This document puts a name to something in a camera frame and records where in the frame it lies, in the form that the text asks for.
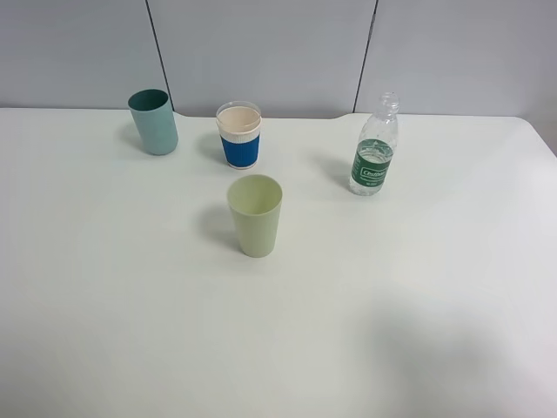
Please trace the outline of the light green plastic cup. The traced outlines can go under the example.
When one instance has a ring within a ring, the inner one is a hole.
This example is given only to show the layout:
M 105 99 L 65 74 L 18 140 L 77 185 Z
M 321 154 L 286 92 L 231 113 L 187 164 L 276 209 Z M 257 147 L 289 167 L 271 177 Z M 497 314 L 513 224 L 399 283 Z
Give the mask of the light green plastic cup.
M 243 253 L 253 258 L 269 255 L 275 247 L 283 200 L 280 184 L 269 176 L 252 174 L 234 181 L 226 197 Z

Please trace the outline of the clear bottle green label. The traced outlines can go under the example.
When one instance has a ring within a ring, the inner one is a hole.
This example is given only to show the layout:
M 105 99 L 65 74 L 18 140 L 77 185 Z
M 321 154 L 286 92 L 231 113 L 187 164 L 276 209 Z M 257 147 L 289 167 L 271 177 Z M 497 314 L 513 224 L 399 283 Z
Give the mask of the clear bottle green label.
M 398 96 L 383 93 L 359 134 L 349 179 L 352 193 L 372 196 L 381 190 L 399 141 L 398 111 Z

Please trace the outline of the blue sleeved paper cup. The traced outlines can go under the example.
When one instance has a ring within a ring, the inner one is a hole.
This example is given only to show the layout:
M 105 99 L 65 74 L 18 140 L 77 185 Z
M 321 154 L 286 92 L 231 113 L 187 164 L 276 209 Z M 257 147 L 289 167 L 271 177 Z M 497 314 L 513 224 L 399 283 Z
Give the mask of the blue sleeved paper cup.
M 258 161 L 260 109 L 250 102 L 229 102 L 218 108 L 216 123 L 227 164 L 238 170 L 253 167 Z

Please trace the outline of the teal plastic cup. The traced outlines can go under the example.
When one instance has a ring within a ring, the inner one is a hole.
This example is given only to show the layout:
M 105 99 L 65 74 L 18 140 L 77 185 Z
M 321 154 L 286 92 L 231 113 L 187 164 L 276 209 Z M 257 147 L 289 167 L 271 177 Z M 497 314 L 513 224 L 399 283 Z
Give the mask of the teal plastic cup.
M 147 153 L 162 156 L 176 149 L 178 131 L 166 91 L 138 91 L 128 99 L 128 107 Z

